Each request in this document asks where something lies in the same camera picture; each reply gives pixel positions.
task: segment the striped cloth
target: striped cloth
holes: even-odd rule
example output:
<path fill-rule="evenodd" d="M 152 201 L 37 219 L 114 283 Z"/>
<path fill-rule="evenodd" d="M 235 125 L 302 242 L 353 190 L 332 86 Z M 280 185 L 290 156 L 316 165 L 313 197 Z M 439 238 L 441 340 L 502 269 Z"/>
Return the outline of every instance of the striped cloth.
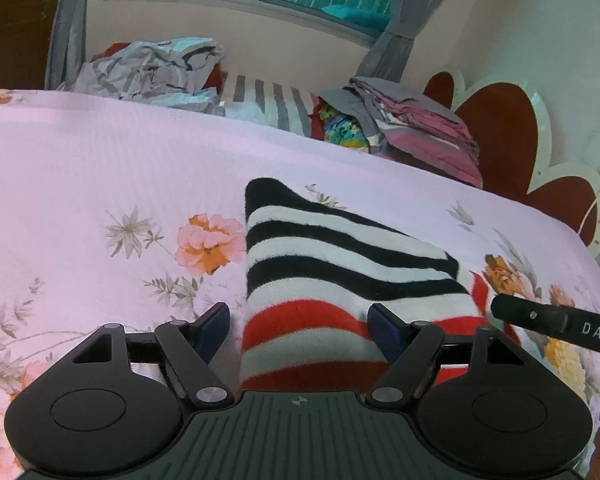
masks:
<path fill-rule="evenodd" d="M 247 186 L 246 217 L 244 389 L 368 390 L 388 368 L 366 329 L 375 302 L 448 333 L 485 322 L 484 280 L 437 247 L 270 178 Z"/>
<path fill-rule="evenodd" d="M 309 115 L 318 100 L 309 92 L 241 74 L 223 72 L 222 79 L 223 101 L 254 102 L 272 126 L 311 137 Z"/>

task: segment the bed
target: bed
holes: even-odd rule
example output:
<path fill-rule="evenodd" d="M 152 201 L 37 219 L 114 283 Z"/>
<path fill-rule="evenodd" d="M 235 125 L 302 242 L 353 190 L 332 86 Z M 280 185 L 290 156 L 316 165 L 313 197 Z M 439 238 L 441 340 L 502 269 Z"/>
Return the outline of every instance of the bed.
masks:
<path fill-rule="evenodd" d="M 465 91 L 458 81 L 441 73 L 426 93 L 462 114 L 483 156 L 488 146 L 498 153 L 501 141 L 482 138 L 474 107 L 505 112 L 513 92 L 516 107 L 543 110 L 525 86 Z M 10 400 L 105 323 L 144 332 L 224 301 L 232 330 L 212 367 L 239 388 L 248 322 L 244 193 L 254 178 L 273 177 L 309 201 L 452 254 L 471 272 L 475 319 L 496 323 L 488 306 L 498 292 L 600 313 L 600 268 L 591 254 L 600 246 L 600 181 L 583 167 L 549 168 L 550 131 L 529 132 L 537 156 L 517 166 L 517 187 L 498 188 L 486 158 L 485 192 L 248 122 L 70 92 L 0 91 L 0 480 L 20 471 L 1 427 Z M 551 187 L 567 185 L 583 190 L 577 214 L 549 208 Z M 221 237 L 222 258 L 187 260 L 183 233 L 191 230 Z M 467 316 L 451 309 L 429 317 L 453 324 Z M 512 335 L 597 421 L 600 355 L 523 330 Z M 150 367 L 138 372 L 155 377 Z"/>

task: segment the pillow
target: pillow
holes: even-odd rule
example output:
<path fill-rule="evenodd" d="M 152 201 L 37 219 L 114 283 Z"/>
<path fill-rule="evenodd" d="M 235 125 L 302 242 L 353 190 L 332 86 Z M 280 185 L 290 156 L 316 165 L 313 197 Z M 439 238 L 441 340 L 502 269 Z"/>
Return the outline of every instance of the pillow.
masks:
<path fill-rule="evenodd" d="M 389 24 L 389 17 L 374 10 L 358 9 L 346 5 L 327 5 L 322 8 L 322 12 L 326 12 L 331 16 L 346 20 L 360 27 L 369 27 L 384 32 Z"/>

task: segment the mattress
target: mattress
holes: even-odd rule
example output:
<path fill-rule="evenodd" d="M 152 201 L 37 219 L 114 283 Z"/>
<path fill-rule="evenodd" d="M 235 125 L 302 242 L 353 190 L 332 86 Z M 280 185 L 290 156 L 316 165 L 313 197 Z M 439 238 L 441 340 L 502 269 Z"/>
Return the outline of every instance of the mattress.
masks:
<path fill-rule="evenodd" d="M 481 280 L 488 319 L 496 292 L 600 313 L 600 268 L 586 247 L 519 203 L 266 126 L 68 92 L 0 91 L 0 479 L 20 471 L 1 426 L 10 400 L 105 323 L 144 332 L 224 301 L 232 329 L 212 367 L 238 388 L 244 190 L 262 176 L 447 251 Z M 192 245 L 196 230 L 221 247 L 212 258 Z M 600 355 L 516 335 L 597 421 Z"/>

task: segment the flower-shaped headboard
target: flower-shaped headboard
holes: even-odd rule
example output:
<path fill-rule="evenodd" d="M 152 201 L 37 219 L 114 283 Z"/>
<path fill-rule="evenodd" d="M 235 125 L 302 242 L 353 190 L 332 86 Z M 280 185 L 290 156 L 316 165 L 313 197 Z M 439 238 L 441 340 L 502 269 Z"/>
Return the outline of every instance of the flower-shaped headboard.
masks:
<path fill-rule="evenodd" d="M 467 89 L 461 73 L 447 71 L 424 94 L 462 118 L 480 145 L 485 191 L 561 220 L 600 253 L 600 176 L 575 162 L 550 166 L 549 115 L 528 82 L 486 78 Z"/>

